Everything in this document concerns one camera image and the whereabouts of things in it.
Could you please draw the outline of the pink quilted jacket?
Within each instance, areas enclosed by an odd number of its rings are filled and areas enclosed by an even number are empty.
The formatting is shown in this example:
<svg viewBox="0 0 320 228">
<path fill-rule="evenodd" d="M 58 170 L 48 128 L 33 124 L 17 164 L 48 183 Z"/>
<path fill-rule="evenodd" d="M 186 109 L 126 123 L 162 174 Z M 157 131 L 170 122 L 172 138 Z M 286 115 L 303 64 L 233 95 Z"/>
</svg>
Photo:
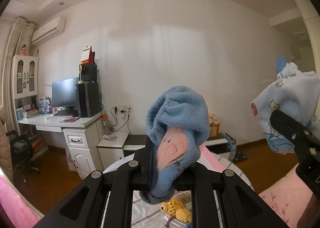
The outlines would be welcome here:
<svg viewBox="0 0 320 228">
<path fill-rule="evenodd" d="M 6 136 L 5 121 L 7 112 L 4 106 L 1 106 L 1 129 L 0 129 L 0 154 L 1 154 L 1 169 L 10 181 L 13 181 L 13 169 L 11 161 L 11 151 L 8 138 Z"/>
</svg>

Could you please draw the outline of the black office chair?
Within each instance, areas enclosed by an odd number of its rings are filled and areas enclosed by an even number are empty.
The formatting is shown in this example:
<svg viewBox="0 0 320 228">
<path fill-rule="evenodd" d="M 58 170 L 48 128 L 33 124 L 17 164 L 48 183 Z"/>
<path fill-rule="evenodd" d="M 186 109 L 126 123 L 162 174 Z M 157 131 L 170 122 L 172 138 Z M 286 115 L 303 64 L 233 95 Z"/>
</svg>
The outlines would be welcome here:
<svg viewBox="0 0 320 228">
<path fill-rule="evenodd" d="M 12 164 L 23 173 L 26 171 L 34 171 L 35 173 L 40 174 L 40 170 L 31 162 L 34 150 L 27 135 L 18 135 L 15 130 L 7 132 L 5 135 L 9 138 Z"/>
</svg>

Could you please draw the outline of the beige leopard fuzzy cloth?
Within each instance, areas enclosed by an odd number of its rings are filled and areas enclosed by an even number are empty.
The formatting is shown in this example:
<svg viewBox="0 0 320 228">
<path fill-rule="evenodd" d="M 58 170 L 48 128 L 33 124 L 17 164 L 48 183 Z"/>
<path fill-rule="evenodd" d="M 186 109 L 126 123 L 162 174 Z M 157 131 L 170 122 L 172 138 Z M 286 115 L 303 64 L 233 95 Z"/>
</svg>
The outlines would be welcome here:
<svg viewBox="0 0 320 228">
<path fill-rule="evenodd" d="M 192 201 L 191 191 L 176 191 L 174 197 L 183 205 L 191 204 Z"/>
</svg>

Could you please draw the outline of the pink bed cover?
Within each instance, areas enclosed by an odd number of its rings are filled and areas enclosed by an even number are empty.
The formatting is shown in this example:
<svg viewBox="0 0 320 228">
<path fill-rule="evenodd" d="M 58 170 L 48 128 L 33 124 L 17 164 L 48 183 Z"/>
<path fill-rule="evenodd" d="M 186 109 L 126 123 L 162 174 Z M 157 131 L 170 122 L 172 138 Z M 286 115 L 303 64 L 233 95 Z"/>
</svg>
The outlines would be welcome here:
<svg viewBox="0 0 320 228">
<path fill-rule="evenodd" d="M 34 227 L 40 221 L 3 177 L 1 177 L 1 206 L 14 227 Z"/>
</svg>

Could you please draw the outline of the pale blue printed cloth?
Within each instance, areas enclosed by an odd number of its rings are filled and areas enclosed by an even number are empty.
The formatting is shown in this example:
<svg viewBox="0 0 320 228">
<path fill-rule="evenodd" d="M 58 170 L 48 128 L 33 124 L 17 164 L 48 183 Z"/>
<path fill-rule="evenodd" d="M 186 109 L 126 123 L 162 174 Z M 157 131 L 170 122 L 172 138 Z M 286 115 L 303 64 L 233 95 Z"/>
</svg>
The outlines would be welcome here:
<svg viewBox="0 0 320 228">
<path fill-rule="evenodd" d="M 277 79 L 267 86 L 251 103 L 253 114 L 272 151 L 280 154 L 294 152 L 294 144 L 272 127 L 272 112 L 280 110 L 306 127 L 319 138 L 319 78 L 313 71 L 301 72 L 283 56 L 276 61 Z"/>
</svg>

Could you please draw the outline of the beige plush toy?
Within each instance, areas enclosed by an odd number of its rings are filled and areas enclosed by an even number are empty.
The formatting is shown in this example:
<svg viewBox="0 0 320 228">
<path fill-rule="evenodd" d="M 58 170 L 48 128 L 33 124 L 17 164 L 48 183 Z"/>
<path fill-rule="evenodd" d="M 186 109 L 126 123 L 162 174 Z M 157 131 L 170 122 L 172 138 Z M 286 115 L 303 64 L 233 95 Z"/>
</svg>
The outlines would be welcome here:
<svg viewBox="0 0 320 228">
<path fill-rule="evenodd" d="M 217 125 L 218 121 L 217 121 L 217 117 L 214 114 L 209 114 L 209 124 L 210 125 Z"/>
</svg>

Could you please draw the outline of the white wall outlets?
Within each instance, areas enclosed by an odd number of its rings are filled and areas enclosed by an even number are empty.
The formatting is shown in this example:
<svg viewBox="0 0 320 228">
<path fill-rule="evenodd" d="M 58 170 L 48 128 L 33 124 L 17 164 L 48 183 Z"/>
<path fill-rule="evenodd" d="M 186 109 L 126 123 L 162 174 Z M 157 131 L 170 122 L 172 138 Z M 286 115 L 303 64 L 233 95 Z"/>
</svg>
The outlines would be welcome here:
<svg viewBox="0 0 320 228">
<path fill-rule="evenodd" d="M 128 113 L 130 114 L 133 110 L 132 105 L 115 105 L 114 109 L 117 113 Z"/>
</svg>

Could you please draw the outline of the white glass door cabinet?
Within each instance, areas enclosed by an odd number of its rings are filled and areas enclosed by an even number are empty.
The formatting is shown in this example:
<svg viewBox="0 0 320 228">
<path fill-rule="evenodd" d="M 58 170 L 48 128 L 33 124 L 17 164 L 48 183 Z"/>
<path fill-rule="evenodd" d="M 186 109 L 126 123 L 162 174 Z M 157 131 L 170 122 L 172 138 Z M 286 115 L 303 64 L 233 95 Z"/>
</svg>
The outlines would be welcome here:
<svg viewBox="0 0 320 228">
<path fill-rule="evenodd" d="M 11 64 L 11 90 L 14 99 L 37 95 L 38 58 L 15 55 Z"/>
</svg>

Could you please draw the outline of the light blue fleece sock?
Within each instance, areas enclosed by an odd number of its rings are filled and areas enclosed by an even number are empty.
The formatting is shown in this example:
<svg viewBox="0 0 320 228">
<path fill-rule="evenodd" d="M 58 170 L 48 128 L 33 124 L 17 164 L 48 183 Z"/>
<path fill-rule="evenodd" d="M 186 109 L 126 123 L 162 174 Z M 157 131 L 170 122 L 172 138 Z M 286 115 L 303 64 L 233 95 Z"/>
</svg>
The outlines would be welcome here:
<svg viewBox="0 0 320 228">
<path fill-rule="evenodd" d="M 174 86 L 160 95 L 146 115 L 153 160 L 150 189 L 139 193 L 144 202 L 157 205 L 171 199 L 174 181 L 200 158 L 200 146 L 209 133 L 202 95 L 185 86 Z"/>
</svg>

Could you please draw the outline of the pink doll figure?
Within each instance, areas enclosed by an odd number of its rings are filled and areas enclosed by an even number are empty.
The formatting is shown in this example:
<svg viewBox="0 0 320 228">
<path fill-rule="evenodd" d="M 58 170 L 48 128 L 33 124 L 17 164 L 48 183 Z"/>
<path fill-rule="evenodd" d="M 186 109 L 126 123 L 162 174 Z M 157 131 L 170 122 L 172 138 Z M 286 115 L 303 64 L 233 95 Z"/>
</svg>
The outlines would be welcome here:
<svg viewBox="0 0 320 228">
<path fill-rule="evenodd" d="M 27 45 L 23 45 L 20 51 L 21 56 L 26 56 L 27 53 Z"/>
</svg>

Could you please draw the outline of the white desk with drawers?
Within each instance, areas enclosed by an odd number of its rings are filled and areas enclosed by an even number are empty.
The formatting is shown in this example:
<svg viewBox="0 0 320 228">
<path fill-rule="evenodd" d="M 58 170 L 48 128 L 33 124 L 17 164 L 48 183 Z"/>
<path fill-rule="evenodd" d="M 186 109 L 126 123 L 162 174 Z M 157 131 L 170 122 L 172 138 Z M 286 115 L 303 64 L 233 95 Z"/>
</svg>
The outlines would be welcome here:
<svg viewBox="0 0 320 228">
<path fill-rule="evenodd" d="M 98 143 L 105 134 L 101 113 L 93 117 L 81 117 L 73 122 L 66 122 L 68 118 L 39 114 L 30 119 L 19 120 L 18 123 L 35 126 L 40 131 L 62 133 L 62 144 L 66 147 L 70 165 L 81 179 L 95 170 L 103 171 L 98 151 Z"/>
</svg>

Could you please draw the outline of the pink floral pillow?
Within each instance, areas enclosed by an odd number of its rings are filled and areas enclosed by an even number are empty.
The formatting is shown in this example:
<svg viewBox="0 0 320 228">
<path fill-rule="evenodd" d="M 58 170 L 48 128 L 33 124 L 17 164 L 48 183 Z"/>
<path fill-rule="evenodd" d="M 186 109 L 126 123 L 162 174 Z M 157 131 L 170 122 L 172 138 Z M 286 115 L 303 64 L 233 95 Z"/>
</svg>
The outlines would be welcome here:
<svg viewBox="0 0 320 228">
<path fill-rule="evenodd" d="M 300 179 L 294 167 L 259 196 L 289 227 L 297 227 L 311 199 L 312 191 Z"/>
</svg>

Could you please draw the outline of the clear pouch with strap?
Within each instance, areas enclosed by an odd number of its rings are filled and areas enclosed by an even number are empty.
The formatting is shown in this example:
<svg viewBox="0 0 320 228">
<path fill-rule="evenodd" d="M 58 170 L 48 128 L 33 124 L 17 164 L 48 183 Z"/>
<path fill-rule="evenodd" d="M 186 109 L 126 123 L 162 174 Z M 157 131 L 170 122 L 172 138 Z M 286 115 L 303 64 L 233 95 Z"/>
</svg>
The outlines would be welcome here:
<svg viewBox="0 0 320 228">
<path fill-rule="evenodd" d="M 164 225 L 165 228 L 192 228 L 192 224 L 187 224 L 177 220 L 174 217 L 170 217 Z"/>
</svg>

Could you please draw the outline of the black keyboard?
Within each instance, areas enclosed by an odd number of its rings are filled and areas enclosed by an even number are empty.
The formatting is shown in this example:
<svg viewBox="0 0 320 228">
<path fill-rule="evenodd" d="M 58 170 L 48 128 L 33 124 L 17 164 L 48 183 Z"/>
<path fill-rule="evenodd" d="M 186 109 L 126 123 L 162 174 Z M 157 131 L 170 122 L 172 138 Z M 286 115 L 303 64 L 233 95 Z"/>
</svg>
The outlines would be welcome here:
<svg viewBox="0 0 320 228">
<path fill-rule="evenodd" d="M 78 116 L 77 110 L 61 110 L 54 114 L 54 116 Z"/>
</svg>

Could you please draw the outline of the red white calendar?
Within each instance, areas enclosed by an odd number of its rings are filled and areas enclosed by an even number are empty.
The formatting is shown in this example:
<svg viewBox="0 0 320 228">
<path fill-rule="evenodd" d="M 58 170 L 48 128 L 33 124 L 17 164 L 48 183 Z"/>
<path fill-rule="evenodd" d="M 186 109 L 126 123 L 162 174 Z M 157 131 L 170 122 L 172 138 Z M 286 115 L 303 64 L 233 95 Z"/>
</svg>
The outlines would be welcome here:
<svg viewBox="0 0 320 228">
<path fill-rule="evenodd" d="M 86 46 L 81 53 L 81 64 L 95 64 L 95 52 L 92 51 L 92 46 Z"/>
</svg>

